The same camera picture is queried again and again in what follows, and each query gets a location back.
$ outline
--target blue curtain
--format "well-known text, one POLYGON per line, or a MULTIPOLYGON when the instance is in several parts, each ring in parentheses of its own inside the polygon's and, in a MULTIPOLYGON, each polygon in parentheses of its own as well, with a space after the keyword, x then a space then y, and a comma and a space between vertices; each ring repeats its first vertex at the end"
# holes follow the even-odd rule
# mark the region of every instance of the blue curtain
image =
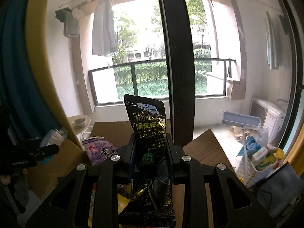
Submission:
POLYGON ((0 17, 0 101, 9 107, 10 131, 17 140, 43 138, 50 129, 60 128, 27 58, 26 7, 27 0, 11 0, 0 17))

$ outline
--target hanging white towel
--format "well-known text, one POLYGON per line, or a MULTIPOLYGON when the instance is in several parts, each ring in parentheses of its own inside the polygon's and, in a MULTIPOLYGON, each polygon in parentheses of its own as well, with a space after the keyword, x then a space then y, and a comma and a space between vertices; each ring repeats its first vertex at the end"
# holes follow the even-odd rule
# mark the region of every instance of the hanging white towel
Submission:
POLYGON ((117 50, 112 0, 99 0, 94 15, 92 54, 107 56, 117 50))

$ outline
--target yellow curtain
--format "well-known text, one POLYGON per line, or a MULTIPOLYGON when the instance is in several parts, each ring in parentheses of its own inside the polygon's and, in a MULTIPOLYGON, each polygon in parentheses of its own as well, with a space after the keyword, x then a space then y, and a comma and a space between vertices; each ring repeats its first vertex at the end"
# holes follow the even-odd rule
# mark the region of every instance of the yellow curtain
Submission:
POLYGON ((304 125, 292 146, 292 149, 288 153, 284 163, 289 162, 297 175, 302 175, 304 172, 304 125))
POLYGON ((68 137, 82 149, 61 106, 51 76, 45 40, 45 17, 48 0, 28 0, 25 18, 25 40, 32 72, 47 103, 59 124, 68 131, 68 137))

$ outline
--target black metal railing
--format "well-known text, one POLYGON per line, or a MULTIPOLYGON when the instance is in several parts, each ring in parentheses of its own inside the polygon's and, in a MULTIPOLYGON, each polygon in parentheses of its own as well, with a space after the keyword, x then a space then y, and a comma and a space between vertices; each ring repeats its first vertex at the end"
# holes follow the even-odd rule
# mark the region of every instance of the black metal railing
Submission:
MULTIPOLYGON (((221 94, 206 94, 206 95, 196 95, 196 97, 218 97, 218 96, 225 96, 226 95, 226 81, 227 77, 231 77, 231 62, 235 62, 236 60, 232 59, 223 59, 223 58, 207 58, 207 57, 196 57, 194 58, 194 61, 217 61, 217 62, 223 62, 224 64, 224 71, 223 71, 223 93, 221 94)), ((89 76, 89 82, 91 86, 91 91, 92 91, 92 96, 94 100, 94 104, 97 105, 97 96, 96 96, 96 89, 94 85, 94 80, 93 80, 93 72, 97 71, 102 71, 105 69, 111 69, 111 68, 118 68, 118 67, 125 67, 125 66, 130 66, 131 69, 131 76, 132 76, 132 83, 133 83, 133 90, 134 90, 134 95, 138 96, 138 88, 137 88, 137 79, 136 79, 136 73, 135 73, 135 65, 138 64, 149 64, 149 63, 159 63, 159 62, 166 62, 166 59, 153 59, 153 60, 146 60, 146 61, 138 61, 138 62, 129 62, 129 63, 121 63, 117 65, 111 65, 107 67, 102 67, 98 69, 93 69, 88 71, 88 76, 89 76)))

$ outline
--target green circular seal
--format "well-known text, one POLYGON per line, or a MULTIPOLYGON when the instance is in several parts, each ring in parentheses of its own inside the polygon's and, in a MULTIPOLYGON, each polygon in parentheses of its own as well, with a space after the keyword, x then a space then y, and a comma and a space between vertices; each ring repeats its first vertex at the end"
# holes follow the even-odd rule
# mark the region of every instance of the green circular seal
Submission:
POLYGON ((151 153, 146 153, 142 156, 141 162, 143 162, 146 165, 152 165, 154 163, 154 157, 151 153))

